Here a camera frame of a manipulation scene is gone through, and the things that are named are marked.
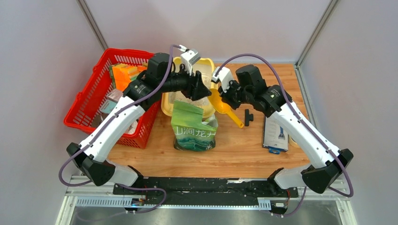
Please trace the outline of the yellow litter scoop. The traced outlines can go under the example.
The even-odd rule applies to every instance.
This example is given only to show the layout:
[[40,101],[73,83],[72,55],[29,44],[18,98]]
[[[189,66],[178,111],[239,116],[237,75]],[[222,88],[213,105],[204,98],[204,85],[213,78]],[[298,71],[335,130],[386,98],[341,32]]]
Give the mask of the yellow litter scoop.
[[222,101],[220,93],[217,89],[210,89],[211,95],[208,96],[208,100],[213,108],[220,114],[226,114],[230,119],[239,127],[243,128],[244,124],[232,111],[232,108]]

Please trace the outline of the black bag sealing clip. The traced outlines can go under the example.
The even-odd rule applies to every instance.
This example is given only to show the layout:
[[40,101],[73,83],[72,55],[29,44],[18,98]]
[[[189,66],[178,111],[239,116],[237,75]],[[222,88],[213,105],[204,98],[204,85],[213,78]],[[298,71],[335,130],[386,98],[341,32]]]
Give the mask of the black bag sealing clip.
[[254,114],[250,113],[249,109],[245,109],[245,127],[250,126],[250,122],[254,121]]

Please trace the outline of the green cat litter bag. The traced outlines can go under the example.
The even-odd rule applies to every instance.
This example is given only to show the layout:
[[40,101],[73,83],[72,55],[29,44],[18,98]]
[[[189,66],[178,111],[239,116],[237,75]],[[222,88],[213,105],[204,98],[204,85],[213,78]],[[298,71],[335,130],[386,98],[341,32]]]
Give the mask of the green cat litter bag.
[[202,152],[216,147],[218,120],[214,114],[203,118],[203,109],[186,102],[176,101],[171,117],[175,134],[174,148]]

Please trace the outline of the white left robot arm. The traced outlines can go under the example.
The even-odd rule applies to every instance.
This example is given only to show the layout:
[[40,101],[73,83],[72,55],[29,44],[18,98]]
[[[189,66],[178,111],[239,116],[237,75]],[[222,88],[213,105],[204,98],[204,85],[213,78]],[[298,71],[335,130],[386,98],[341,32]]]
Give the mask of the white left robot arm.
[[182,92],[192,101],[211,95],[203,83],[199,71],[192,66],[200,59],[193,49],[180,55],[179,69],[172,68],[170,54],[156,53],[127,88],[115,108],[86,139],[80,143],[70,143],[66,151],[71,161],[96,186],[107,182],[120,183],[133,195],[143,190],[143,181],[129,166],[122,166],[108,160],[109,152],[127,128],[139,119],[163,93]]

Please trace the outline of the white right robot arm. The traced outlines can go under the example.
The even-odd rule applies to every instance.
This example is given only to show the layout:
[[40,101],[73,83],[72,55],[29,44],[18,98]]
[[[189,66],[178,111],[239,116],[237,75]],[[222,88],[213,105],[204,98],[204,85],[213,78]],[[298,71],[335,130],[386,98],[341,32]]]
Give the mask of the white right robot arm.
[[280,85],[268,86],[259,69],[246,65],[236,71],[234,80],[226,67],[217,67],[212,82],[221,83],[222,101],[237,109],[250,104],[267,119],[277,122],[305,152],[310,163],[292,169],[279,168],[268,177],[268,191],[280,196],[286,189],[308,187],[322,194],[345,172],[353,159],[349,149],[340,149],[328,141],[298,109],[291,96]]

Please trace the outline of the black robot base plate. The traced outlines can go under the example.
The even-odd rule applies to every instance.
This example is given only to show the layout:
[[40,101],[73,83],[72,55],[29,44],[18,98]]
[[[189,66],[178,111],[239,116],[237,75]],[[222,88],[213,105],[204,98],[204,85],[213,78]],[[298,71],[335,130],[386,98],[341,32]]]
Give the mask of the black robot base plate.
[[266,179],[238,178],[184,178],[148,177],[134,185],[138,191],[114,185],[114,195],[138,195],[147,197],[145,204],[157,204],[166,193],[164,205],[205,205],[205,206],[254,206],[259,197],[297,198],[297,188],[277,190]]

